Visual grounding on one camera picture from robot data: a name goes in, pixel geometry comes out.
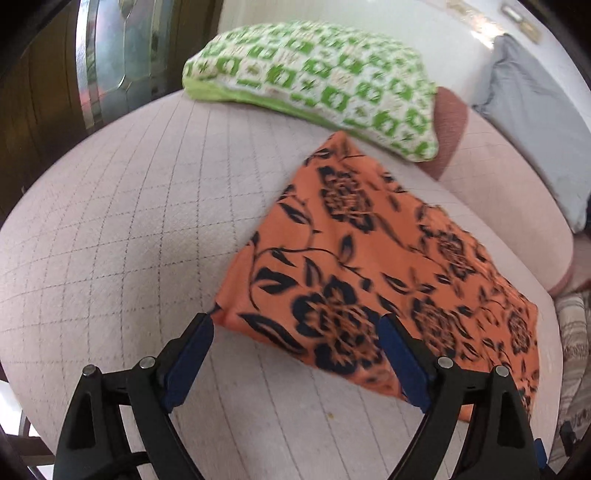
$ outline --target green patterned pillow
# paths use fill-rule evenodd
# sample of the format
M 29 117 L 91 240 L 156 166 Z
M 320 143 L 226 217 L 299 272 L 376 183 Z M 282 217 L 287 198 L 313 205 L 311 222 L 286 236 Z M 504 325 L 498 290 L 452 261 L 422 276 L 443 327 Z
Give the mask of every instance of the green patterned pillow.
M 420 55 L 386 35 L 301 21 L 241 27 L 190 58 L 183 85 L 195 100 L 289 113 L 410 161 L 437 154 L 435 85 Z

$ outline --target folded cloth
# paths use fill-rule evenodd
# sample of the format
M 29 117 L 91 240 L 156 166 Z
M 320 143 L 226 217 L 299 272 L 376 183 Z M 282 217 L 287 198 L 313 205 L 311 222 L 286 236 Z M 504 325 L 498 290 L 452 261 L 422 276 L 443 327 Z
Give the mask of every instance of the folded cloth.
M 376 335 L 387 313 L 462 368 L 505 365 L 531 411 L 537 307 L 443 209 L 404 190 L 337 132 L 236 255 L 212 316 L 306 364 L 404 398 Z

